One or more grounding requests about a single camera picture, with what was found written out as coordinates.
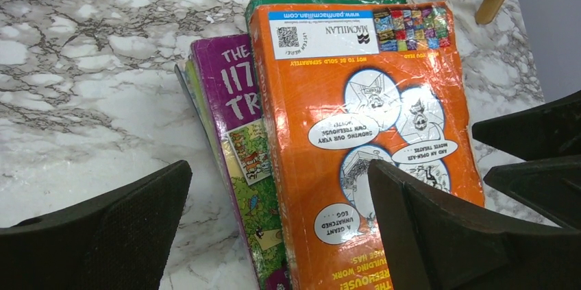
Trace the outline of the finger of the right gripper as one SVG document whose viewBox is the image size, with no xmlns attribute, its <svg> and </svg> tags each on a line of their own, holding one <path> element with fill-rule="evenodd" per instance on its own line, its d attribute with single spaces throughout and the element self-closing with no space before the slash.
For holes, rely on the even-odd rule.
<svg viewBox="0 0 581 290">
<path fill-rule="evenodd" d="M 580 154 L 580 92 L 472 126 L 473 138 L 522 160 Z"/>
<path fill-rule="evenodd" d="M 564 228 L 580 228 L 580 156 L 493 167 L 484 183 Z"/>
</svg>

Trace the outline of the orange treehouse book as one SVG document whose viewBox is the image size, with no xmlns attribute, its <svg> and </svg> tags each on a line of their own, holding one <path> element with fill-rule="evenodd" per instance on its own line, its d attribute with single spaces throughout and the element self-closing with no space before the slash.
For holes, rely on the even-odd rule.
<svg viewBox="0 0 581 290">
<path fill-rule="evenodd" d="M 248 31 L 292 287 L 391 289 L 372 160 L 484 205 L 448 2 L 261 5 Z"/>
</svg>

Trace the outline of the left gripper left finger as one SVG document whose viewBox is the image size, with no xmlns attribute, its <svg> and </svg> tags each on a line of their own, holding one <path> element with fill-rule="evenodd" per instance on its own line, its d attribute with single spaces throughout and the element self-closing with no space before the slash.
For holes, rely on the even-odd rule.
<svg viewBox="0 0 581 290">
<path fill-rule="evenodd" d="M 192 171 L 135 182 L 1 229 L 2 289 L 157 289 Z"/>
</svg>

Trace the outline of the green treehouse book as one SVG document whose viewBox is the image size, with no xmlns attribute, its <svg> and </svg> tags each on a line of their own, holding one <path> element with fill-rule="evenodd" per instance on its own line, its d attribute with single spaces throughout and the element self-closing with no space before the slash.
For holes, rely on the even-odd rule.
<svg viewBox="0 0 581 290">
<path fill-rule="evenodd" d="M 247 29 L 250 27 L 254 10 L 261 5 L 273 4 L 343 4 L 343 5 L 380 5 L 380 4 L 406 4 L 408 0 L 250 0 L 245 8 L 245 22 Z"/>
</svg>

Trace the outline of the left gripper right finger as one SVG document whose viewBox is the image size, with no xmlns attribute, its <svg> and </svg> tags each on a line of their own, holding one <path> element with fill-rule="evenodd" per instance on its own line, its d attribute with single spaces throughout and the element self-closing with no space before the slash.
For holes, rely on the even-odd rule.
<svg viewBox="0 0 581 290">
<path fill-rule="evenodd" d="M 394 288 L 580 288 L 578 230 L 496 213 L 383 160 L 368 177 Z"/>
</svg>

